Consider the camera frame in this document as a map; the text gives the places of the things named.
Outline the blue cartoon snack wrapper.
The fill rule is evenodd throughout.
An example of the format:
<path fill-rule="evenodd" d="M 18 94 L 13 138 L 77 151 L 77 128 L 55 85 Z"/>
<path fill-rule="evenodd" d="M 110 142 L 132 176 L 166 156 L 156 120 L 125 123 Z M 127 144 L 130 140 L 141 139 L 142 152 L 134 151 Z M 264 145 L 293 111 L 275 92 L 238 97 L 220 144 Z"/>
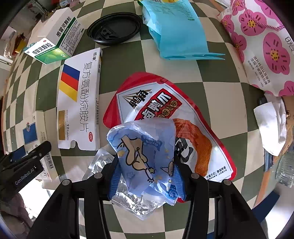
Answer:
<path fill-rule="evenodd" d="M 175 124 L 154 117 L 135 120 L 111 128 L 107 141 L 118 155 L 128 191 L 163 197 L 174 205 L 178 194 L 173 182 Z"/>

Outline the red white snack wrapper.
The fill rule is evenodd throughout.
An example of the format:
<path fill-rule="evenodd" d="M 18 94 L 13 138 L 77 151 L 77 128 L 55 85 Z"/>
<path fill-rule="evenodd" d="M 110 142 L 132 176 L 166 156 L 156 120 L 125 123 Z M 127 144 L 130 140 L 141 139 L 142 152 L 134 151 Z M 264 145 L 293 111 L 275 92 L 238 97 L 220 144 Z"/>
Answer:
<path fill-rule="evenodd" d="M 236 167 L 196 104 L 169 80 L 152 73 L 132 74 L 115 93 L 103 122 L 110 130 L 154 117 L 175 124 L 173 164 L 184 180 L 185 201 L 219 195 L 222 181 L 234 178 Z"/>

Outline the white blue medicine box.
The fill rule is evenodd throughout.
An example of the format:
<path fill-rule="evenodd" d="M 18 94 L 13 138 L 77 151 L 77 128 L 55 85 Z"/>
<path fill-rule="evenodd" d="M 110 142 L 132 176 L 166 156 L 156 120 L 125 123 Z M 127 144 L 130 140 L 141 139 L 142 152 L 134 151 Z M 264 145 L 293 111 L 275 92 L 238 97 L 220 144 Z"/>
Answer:
<path fill-rule="evenodd" d="M 24 148 L 27 153 L 47 141 L 44 112 L 35 111 L 22 121 L 21 132 L 24 139 Z M 58 177 L 51 153 L 47 153 L 41 160 L 43 171 L 36 177 L 40 180 L 53 181 Z"/>

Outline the white box tricolour stripes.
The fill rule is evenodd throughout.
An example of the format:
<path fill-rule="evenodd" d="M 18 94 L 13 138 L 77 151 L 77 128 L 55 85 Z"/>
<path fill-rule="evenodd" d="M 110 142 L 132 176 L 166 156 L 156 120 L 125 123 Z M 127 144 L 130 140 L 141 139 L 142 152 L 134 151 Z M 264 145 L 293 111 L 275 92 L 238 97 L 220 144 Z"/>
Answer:
<path fill-rule="evenodd" d="M 58 83 L 60 149 L 98 150 L 99 86 L 103 51 L 95 48 L 65 60 Z"/>

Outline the green white medicine box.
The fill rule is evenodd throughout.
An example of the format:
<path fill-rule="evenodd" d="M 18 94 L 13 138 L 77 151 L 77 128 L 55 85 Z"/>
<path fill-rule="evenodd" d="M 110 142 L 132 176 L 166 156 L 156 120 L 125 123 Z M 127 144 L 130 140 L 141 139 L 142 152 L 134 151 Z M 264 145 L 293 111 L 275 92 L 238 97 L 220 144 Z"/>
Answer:
<path fill-rule="evenodd" d="M 37 23 L 23 51 L 45 65 L 66 60 L 73 56 L 84 30 L 70 8 L 59 9 Z"/>

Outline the light blue snack bag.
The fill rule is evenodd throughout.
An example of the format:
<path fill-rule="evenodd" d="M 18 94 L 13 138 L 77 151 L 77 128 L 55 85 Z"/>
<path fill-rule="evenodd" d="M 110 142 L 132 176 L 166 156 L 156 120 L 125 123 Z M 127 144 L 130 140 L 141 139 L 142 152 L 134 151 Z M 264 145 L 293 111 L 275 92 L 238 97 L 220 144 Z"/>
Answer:
<path fill-rule="evenodd" d="M 189 1 L 139 1 L 160 57 L 169 60 L 221 60 L 211 53 L 201 21 Z"/>

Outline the crumpled white tissue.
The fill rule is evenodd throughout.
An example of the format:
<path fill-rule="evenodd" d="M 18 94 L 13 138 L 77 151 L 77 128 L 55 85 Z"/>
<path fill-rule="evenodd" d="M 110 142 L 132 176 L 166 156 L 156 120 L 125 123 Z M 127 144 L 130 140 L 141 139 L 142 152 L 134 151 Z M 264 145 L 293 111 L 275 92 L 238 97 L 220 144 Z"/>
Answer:
<path fill-rule="evenodd" d="M 281 97 L 265 93 L 262 104 L 254 108 L 263 148 L 278 156 L 286 143 L 286 109 Z"/>

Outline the black round plastic lid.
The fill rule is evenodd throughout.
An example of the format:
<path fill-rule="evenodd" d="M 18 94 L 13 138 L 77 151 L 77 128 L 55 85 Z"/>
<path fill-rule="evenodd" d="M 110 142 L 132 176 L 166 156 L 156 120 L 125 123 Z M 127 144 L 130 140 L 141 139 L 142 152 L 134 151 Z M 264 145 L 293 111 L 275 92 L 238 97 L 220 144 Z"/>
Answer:
<path fill-rule="evenodd" d="M 87 29 L 87 36 L 99 45 L 115 46 L 133 38 L 142 24 L 135 13 L 112 13 L 93 22 Z"/>

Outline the pink flower paper bag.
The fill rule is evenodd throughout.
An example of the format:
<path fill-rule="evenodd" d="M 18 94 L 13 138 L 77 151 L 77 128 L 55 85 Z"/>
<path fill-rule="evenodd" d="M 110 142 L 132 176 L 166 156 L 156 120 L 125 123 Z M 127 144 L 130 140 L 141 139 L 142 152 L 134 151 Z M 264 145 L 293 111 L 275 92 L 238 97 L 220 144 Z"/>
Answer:
<path fill-rule="evenodd" d="M 293 95 L 293 39 L 264 1 L 230 1 L 217 16 L 229 33 L 250 85 Z"/>

